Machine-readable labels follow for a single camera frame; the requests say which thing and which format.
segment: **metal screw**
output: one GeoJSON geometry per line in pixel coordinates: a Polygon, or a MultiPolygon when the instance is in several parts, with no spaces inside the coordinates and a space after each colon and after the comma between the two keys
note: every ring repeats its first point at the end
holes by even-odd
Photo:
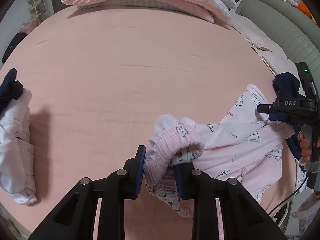
{"type": "Polygon", "coordinates": [[[82,185],[87,185],[89,182],[90,182],[90,179],[89,179],[89,178],[82,178],[82,179],[80,180],[80,183],[81,183],[82,185]]]}
{"type": "Polygon", "coordinates": [[[229,182],[229,184],[231,184],[231,185],[235,185],[235,184],[238,183],[238,181],[237,181],[235,178],[228,179],[228,182],[229,182]]]}
{"type": "Polygon", "coordinates": [[[201,170],[195,169],[195,170],[192,170],[191,173],[195,176],[199,176],[201,174],[201,170]]]}
{"type": "Polygon", "coordinates": [[[119,176],[123,176],[123,175],[126,175],[126,174],[127,174],[127,171],[124,170],[124,169],[121,169],[121,170],[117,171],[117,174],[118,174],[119,176]]]}

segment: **cartoon print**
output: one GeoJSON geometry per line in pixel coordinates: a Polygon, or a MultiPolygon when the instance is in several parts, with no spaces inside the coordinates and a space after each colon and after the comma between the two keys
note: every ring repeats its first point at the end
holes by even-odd
{"type": "Polygon", "coordinates": [[[252,135],[248,136],[245,140],[248,142],[260,142],[261,141],[261,139],[259,138],[258,132],[255,132],[252,135]]]}
{"type": "Polygon", "coordinates": [[[242,106],[243,104],[243,95],[239,96],[238,100],[235,103],[235,106],[242,106]]]}
{"type": "Polygon", "coordinates": [[[275,126],[278,126],[278,125],[281,125],[281,124],[282,124],[282,122],[281,122],[281,121],[278,121],[278,120],[272,121],[272,122],[275,124],[275,126]]]}
{"type": "Polygon", "coordinates": [[[166,202],[168,205],[172,207],[173,210],[179,211],[179,198],[177,197],[177,191],[175,190],[167,190],[163,188],[154,188],[147,185],[147,190],[160,198],[162,201],[166,202]]]}
{"type": "Polygon", "coordinates": [[[269,158],[275,158],[278,162],[280,161],[282,155],[282,149],[274,147],[271,152],[268,152],[265,156],[269,158]]]}
{"type": "Polygon", "coordinates": [[[224,171],[221,172],[221,174],[219,174],[217,177],[215,177],[215,179],[220,177],[220,176],[224,176],[224,175],[228,175],[228,174],[230,174],[230,171],[229,170],[224,170],[224,171]]]}
{"type": "Polygon", "coordinates": [[[252,93],[252,101],[255,102],[257,106],[261,104],[259,101],[259,96],[254,93],[252,93]]]}
{"type": "Polygon", "coordinates": [[[301,179],[299,179],[298,182],[297,182],[297,187],[300,187],[301,182],[302,182],[301,179]]]}
{"type": "Polygon", "coordinates": [[[176,127],[176,131],[183,137],[185,137],[188,134],[188,131],[182,125],[180,127],[176,127]]]}
{"type": "Polygon", "coordinates": [[[308,225],[307,225],[307,222],[304,221],[304,220],[299,220],[299,232],[300,232],[300,235],[302,235],[302,233],[304,231],[306,231],[306,228],[308,228],[308,225]]]}
{"type": "Polygon", "coordinates": [[[178,157],[178,158],[173,157],[174,158],[174,165],[177,165],[178,163],[192,162],[195,159],[194,150],[195,150],[194,145],[190,145],[186,148],[180,149],[176,153],[176,157],[178,157]]]}
{"type": "Polygon", "coordinates": [[[235,177],[235,179],[236,179],[237,181],[239,181],[239,182],[242,184],[243,176],[244,176],[244,174],[243,174],[243,173],[241,173],[241,174],[239,174],[238,176],[236,176],[236,177],[235,177]]]}
{"type": "Polygon", "coordinates": [[[262,190],[260,190],[260,192],[256,195],[256,201],[260,203],[261,198],[262,198],[262,194],[271,187],[271,184],[266,185],[262,190]]]}
{"type": "Polygon", "coordinates": [[[206,126],[210,128],[210,130],[213,132],[213,124],[212,123],[207,123],[206,126]]]}

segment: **bed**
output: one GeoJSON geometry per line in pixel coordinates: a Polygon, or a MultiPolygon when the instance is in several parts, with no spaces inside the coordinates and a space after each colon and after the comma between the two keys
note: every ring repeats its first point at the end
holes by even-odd
{"type": "MultiPolygon", "coordinates": [[[[18,45],[0,78],[11,68],[33,93],[38,201],[22,206],[2,190],[0,201],[30,232],[79,179],[104,178],[148,145],[162,113],[219,122],[250,83],[276,97],[273,74],[235,29],[161,9],[66,8],[18,45]]],[[[267,211],[294,191],[286,145],[282,158],[283,176],[262,198],[267,211]]],[[[127,239],[186,239],[191,228],[145,187],[125,201],[127,239]]]]}

